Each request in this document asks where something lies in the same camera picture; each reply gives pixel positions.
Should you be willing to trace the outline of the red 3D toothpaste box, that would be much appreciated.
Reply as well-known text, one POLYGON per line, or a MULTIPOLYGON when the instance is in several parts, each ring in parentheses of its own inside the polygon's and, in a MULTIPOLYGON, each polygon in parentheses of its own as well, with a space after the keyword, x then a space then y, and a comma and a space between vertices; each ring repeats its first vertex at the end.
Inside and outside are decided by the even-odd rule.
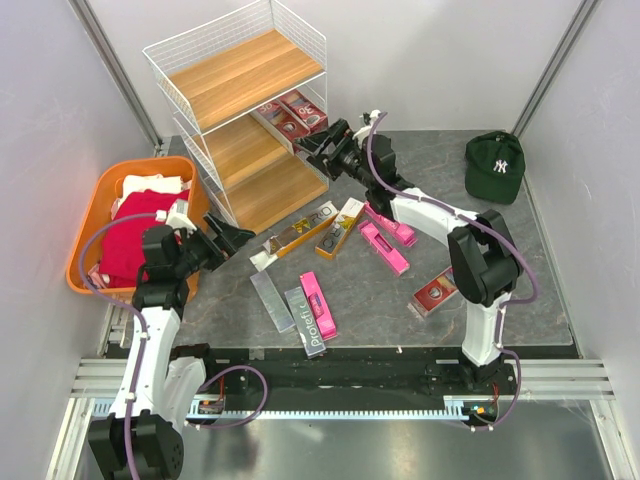
POLYGON ((267 102, 251 111, 250 115, 293 155, 299 152, 295 140, 310 133, 309 129, 278 101, 267 102))

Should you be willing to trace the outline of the pink toothpaste box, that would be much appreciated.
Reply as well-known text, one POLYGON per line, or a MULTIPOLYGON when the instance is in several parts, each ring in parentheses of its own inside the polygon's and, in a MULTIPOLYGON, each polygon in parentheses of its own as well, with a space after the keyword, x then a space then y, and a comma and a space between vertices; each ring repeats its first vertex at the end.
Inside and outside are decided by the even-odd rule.
POLYGON ((335 338, 337 336, 337 327, 317 277, 313 272, 306 272, 300 276, 300 283, 322 339, 330 340, 335 338))
POLYGON ((410 263, 386 240, 372 222, 365 221, 359 224, 358 230, 396 276, 400 276, 409 270, 410 263))
POLYGON ((397 242, 405 247, 412 247, 416 244, 417 238, 414 230, 406 224, 398 223, 390 220, 385 216, 378 214, 371 207, 369 202, 365 203, 365 213, 387 233, 389 233, 397 242))

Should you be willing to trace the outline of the red 3D toothpaste box floor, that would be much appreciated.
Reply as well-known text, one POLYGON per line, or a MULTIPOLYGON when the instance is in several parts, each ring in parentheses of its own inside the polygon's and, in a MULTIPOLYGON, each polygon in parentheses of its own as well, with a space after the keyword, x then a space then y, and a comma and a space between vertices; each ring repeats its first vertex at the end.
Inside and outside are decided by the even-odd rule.
POLYGON ((410 307, 421 317, 427 317, 458 293, 451 266, 419 289, 411 298, 410 307))

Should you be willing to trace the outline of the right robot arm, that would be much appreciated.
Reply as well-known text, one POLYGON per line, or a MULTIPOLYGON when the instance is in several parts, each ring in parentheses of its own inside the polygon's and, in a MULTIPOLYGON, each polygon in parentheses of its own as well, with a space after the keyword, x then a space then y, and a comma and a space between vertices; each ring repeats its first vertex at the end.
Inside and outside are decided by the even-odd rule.
POLYGON ((457 377, 465 391, 481 393, 493 383, 503 362, 503 317, 524 260, 498 212, 477 214, 455 208, 398 173, 391 140, 377 131, 384 116, 379 110, 364 114, 357 131, 339 119, 296 139, 294 145, 327 178, 346 174, 363 185, 376 213, 447 247, 455 286, 467 302, 457 377))

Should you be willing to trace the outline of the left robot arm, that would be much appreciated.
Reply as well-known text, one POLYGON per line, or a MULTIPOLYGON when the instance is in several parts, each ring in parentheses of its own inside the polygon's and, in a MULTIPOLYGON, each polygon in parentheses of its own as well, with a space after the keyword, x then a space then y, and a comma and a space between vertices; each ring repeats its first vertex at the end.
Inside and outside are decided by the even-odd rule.
POLYGON ((106 479, 176 479, 184 461, 182 429, 196 393, 219 382, 219 369, 196 356, 171 356, 189 295, 188 280, 231 258, 254 232, 204 215, 159 210, 141 235, 143 262, 126 310, 135 319, 125 372, 109 413, 93 421, 88 443, 106 479))

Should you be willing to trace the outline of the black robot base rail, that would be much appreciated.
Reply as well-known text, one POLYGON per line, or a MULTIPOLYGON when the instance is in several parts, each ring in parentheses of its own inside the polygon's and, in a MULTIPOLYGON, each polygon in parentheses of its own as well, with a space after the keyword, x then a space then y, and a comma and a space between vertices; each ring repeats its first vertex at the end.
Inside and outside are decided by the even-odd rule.
POLYGON ((170 358, 200 358, 209 377, 232 365, 258 369, 272 387, 374 387, 427 396, 516 392, 517 370, 503 354, 486 366, 466 360, 459 347, 329 347, 309 358, 298 347, 178 346, 170 358))

